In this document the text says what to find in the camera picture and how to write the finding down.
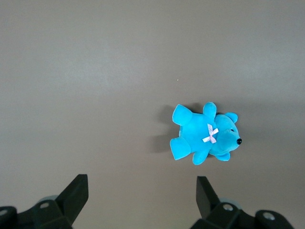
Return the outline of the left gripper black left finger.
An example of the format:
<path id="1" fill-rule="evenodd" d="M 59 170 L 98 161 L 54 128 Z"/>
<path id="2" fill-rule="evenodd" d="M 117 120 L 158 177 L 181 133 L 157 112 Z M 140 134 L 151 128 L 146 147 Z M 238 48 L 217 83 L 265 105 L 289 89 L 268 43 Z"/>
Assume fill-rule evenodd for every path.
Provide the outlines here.
<path id="1" fill-rule="evenodd" d="M 18 213 L 13 206 L 0 208 L 2 229 L 71 229 L 89 198 L 88 175 L 79 174 L 53 200 L 38 202 Z"/>

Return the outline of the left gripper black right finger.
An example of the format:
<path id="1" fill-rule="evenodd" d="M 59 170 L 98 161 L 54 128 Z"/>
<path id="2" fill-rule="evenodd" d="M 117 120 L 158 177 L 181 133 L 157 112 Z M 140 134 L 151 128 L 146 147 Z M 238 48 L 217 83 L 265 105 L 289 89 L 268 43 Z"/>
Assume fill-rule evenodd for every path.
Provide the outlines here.
<path id="1" fill-rule="evenodd" d="M 259 210 L 254 216 L 235 204 L 221 201 L 207 177 L 197 177 L 196 203 L 201 214 L 193 229 L 293 229 L 280 213 Z"/>

